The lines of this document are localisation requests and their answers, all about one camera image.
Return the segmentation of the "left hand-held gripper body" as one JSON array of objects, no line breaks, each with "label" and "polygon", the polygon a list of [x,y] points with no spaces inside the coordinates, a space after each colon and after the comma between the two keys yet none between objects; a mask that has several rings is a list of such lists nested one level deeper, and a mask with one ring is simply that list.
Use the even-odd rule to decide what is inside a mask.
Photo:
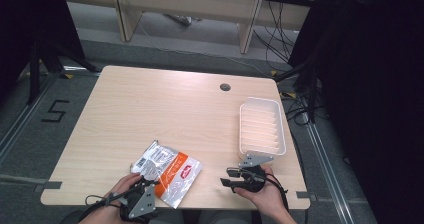
[{"label": "left hand-held gripper body", "polygon": [[120,217],[123,221],[149,223],[157,217],[155,206],[155,187],[131,187],[119,198]]}]

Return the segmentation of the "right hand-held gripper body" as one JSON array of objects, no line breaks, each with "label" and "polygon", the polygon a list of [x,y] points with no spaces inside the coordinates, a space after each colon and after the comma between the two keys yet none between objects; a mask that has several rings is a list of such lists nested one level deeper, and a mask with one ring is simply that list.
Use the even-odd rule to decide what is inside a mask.
[{"label": "right hand-held gripper body", "polygon": [[273,161],[272,156],[260,156],[247,154],[246,157],[239,163],[238,168],[243,168],[246,170],[246,173],[241,176],[243,182],[246,186],[243,189],[246,189],[250,192],[260,191],[266,182],[265,171],[261,168],[261,164]]}]

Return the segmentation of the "silver and orange snack packet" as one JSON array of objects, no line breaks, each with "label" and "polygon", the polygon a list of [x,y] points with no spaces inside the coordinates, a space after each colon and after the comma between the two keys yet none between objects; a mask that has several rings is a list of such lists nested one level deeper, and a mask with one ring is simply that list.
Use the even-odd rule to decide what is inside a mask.
[{"label": "silver and orange snack packet", "polygon": [[131,164],[130,172],[139,173],[147,180],[158,181],[155,195],[168,206],[176,209],[202,168],[202,163],[197,159],[160,145],[158,140],[154,140]]}]

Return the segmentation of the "person's left hand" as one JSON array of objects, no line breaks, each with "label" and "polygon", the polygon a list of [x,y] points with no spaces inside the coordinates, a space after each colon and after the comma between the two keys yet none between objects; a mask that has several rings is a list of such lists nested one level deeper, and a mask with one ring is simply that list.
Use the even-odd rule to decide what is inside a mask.
[{"label": "person's left hand", "polygon": [[[110,190],[110,193],[118,193],[118,194],[124,193],[128,191],[129,188],[133,184],[138,182],[140,179],[141,179],[141,175],[139,173],[132,173],[125,177],[122,177]],[[114,207],[108,206],[103,208],[106,214],[106,220],[113,221],[114,223],[121,223],[122,219],[120,218],[120,214],[119,214],[120,202],[114,201],[113,204],[114,204]]]}]

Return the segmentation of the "person's right hand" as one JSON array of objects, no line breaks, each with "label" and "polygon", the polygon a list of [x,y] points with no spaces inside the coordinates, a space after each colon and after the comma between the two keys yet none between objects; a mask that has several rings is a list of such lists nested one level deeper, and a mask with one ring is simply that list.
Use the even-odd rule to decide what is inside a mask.
[{"label": "person's right hand", "polygon": [[258,192],[250,192],[246,189],[236,187],[235,193],[251,201],[257,209],[272,218],[277,218],[287,214],[287,209],[283,204],[278,181],[273,175],[270,166],[262,165],[262,170],[267,178],[263,188]]}]

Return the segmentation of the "white ribbed plastic tray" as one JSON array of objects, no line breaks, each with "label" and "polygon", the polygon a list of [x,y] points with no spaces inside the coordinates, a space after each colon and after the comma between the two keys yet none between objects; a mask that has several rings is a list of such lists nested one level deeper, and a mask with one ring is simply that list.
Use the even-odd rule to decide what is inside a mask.
[{"label": "white ribbed plastic tray", "polygon": [[286,153],[280,104],[249,97],[239,108],[239,157],[281,157]]}]

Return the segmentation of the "grey tape strip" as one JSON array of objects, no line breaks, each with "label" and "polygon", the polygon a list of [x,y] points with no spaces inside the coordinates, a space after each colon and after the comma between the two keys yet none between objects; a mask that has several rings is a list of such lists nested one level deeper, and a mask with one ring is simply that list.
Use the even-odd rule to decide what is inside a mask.
[{"label": "grey tape strip", "polygon": [[315,194],[311,194],[307,191],[296,191],[296,196],[298,199],[309,199],[310,201],[317,201],[317,196]]},{"label": "grey tape strip", "polygon": [[34,187],[34,191],[36,193],[42,193],[44,190],[60,189],[61,185],[61,181],[47,181],[41,184],[36,184]]}]

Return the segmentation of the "black metal stand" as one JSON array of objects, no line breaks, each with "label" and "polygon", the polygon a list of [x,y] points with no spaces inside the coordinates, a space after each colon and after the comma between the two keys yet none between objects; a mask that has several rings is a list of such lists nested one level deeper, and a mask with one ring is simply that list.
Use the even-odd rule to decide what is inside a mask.
[{"label": "black metal stand", "polygon": [[59,57],[65,56],[81,67],[93,73],[100,73],[101,69],[92,65],[71,50],[65,48],[52,40],[38,38],[30,48],[30,91],[28,104],[33,104],[40,94],[40,64],[39,61],[47,68],[49,73],[63,74],[64,66],[61,64]]},{"label": "black metal stand", "polygon": [[294,89],[298,93],[307,94],[306,114],[310,123],[315,123],[315,100],[317,96],[317,73],[314,61],[305,61],[291,70],[279,74],[273,78],[275,82],[283,81],[297,74],[297,79],[293,84]]}]

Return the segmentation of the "black curtain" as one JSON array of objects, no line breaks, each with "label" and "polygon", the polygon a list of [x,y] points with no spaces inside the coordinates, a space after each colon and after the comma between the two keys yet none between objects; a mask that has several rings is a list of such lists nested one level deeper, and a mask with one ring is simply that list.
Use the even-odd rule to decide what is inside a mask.
[{"label": "black curtain", "polygon": [[0,0],[0,101],[28,64],[33,46],[45,61],[64,55],[92,68],[66,0]]},{"label": "black curtain", "polygon": [[321,81],[378,224],[424,224],[424,0],[315,0],[289,62]]}]

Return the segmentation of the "light wooden desk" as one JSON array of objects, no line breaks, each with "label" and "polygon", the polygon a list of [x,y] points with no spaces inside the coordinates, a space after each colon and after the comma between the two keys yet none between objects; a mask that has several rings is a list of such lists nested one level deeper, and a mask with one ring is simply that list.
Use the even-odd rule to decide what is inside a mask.
[{"label": "light wooden desk", "polygon": [[116,10],[121,39],[130,41],[143,13],[190,16],[235,23],[246,53],[255,26],[300,30],[309,8],[285,0],[67,0]]}]

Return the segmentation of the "grey floor rail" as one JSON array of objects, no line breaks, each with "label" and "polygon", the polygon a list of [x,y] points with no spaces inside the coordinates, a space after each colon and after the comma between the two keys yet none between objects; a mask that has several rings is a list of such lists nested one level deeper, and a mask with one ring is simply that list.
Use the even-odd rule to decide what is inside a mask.
[{"label": "grey floor rail", "polygon": [[4,162],[10,150],[13,148],[22,132],[29,124],[39,106],[45,99],[46,93],[57,81],[57,74],[49,74],[43,81],[38,96],[30,103],[26,104],[7,132],[0,137],[0,165]]},{"label": "grey floor rail", "polygon": [[341,224],[355,224],[350,206],[341,190],[316,125],[308,123],[307,131]]}]

